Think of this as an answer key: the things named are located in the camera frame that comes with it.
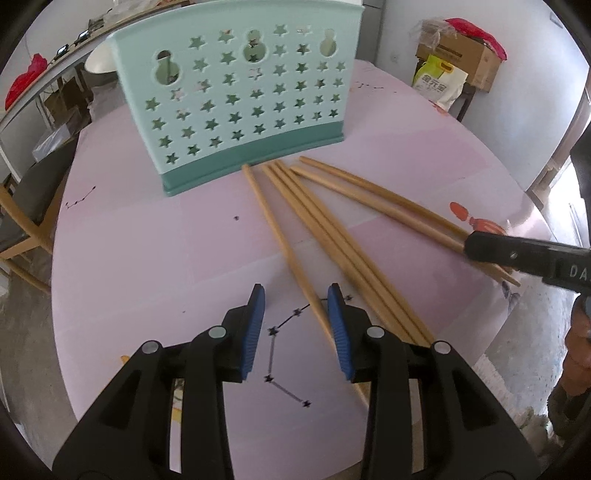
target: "table surface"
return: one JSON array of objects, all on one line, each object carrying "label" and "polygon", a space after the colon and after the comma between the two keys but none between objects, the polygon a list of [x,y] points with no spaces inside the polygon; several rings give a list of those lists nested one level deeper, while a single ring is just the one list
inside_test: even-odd
[{"label": "table surface", "polygon": [[[357,61],[345,140],[308,151],[471,229],[450,210],[550,239],[540,212],[466,128],[410,87]],[[296,160],[296,155],[286,161]],[[255,174],[321,297],[339,282],[356,291],[311,238],[259,168]],[[469,362],[509,312],[501,286],[460,256],[336,193],[311,188],[346,225],[438,338]],[[255,283],[267,309],[254,370],[225,386],[232,462],[239,480],[322,479],[359,461],[366,411],[341,373],[310,309],[277,335],[273,376],[309,408],[264,383],[268,328],[306,305],[246,179],[237,172],[175,197],[158,174],[126,106],[80,136],[57,225],[53,319],[66,388],[80,418],[146,340],[187,342],[246,303]],[[173,434],[178,424],[173,423]]]}]

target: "mint green plastic holder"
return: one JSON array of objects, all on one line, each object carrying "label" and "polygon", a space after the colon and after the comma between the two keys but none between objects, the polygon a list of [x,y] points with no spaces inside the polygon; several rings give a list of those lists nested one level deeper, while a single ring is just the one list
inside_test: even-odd
[{"label": "mint green plastic holder", "polygon": [[363,7],[219,0],[109,37],[167,195],[343,139]]}]

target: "red cloth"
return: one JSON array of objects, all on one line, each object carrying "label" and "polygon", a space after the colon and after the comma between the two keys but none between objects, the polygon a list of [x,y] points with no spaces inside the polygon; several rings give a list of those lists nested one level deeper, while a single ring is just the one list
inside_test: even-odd
[{"label": "red cloth", "polygon": [[6,101],[4,102],[4,109],[8,110],[16,99],[21,96],[22,92],[33,83],[33,80],[39,77],[45,70],[47,70],[47,60],[38,53],[35,53],[27,72],[19,75],[10,87],[8,95],[6,95]]},{"label": "red cloth", "polygon": [[507,59],[507,53],[503,46],[497,42],[496,38],[490,33],[485,32],[483,29],[477,27],[475,24],[464,20],[463,18],[449,18],[446,20],[453,28],[458,30],[459,33],[467,37],[481,38],[486,42],[486,45],[497,54],[501,60]]}]

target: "floor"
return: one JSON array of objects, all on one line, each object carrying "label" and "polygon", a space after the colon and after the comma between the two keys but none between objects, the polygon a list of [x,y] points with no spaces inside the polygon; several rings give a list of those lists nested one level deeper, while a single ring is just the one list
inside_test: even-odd
[{"label": "floor", "polygon": [[[552,190],[543,214],[557,241],[589,247],[584,205],[572,167]],[[33,271],[48,280],[50,258],[42,251],[33,257]],[[535,413],[546,412],[547,397],[560,376],[574,297],[541,282],[532,285],[475,367],[500,379],[503,392],[499,395],[507,410],[532,407]],[[76,419],[57,361],[51,301],[14,276],[0,308],[0,371],[14,420],[24,426],[39,457],[51,465]],[[330,480],[357,478],[359,465]]]}]

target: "white wall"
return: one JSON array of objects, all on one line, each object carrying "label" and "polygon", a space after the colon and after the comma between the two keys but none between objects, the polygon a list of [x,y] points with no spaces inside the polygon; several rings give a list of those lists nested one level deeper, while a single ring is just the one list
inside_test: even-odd
[{"label": "white wall", "polygon": [[411,83],[426,18],[465,18],[496,37],[509,60],[490,93],[479,92],[463,124],[527,190],[558,146],[579,104],[588,65],[543,0],[387,0],[378,67]]}]

